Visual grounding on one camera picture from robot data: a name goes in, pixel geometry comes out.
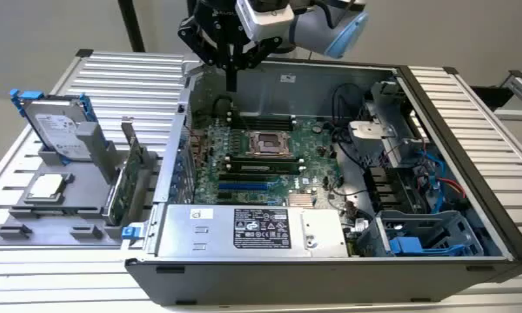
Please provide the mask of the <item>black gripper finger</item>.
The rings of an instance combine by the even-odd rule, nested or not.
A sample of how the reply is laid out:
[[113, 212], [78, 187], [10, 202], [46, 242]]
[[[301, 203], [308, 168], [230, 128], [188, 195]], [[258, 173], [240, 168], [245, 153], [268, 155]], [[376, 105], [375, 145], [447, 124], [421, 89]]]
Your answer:
[[242, 44], [236, 44], [232, 51], [230, 59], [230, 90], [237, 88], [237, 71], [254, 68], [260, 62], [273, 53], [280, 46], [282, 39], [272, 37], [262, 39], [252, 48], [242, 51]]
[[194, 19], [184, 19], [180, 23], [177, 34], [192, 52], [201, 61], [209, 65], [221, 68], [225, 71], [225, 90], [230, 90], [230, 57], [228, 42], [225, 39], [222, 24], [214, 19], [206, 24], [210, 30], [209, 37], [216, 43], [213, 46], [205, 41], [201, 35], [200, 24]]

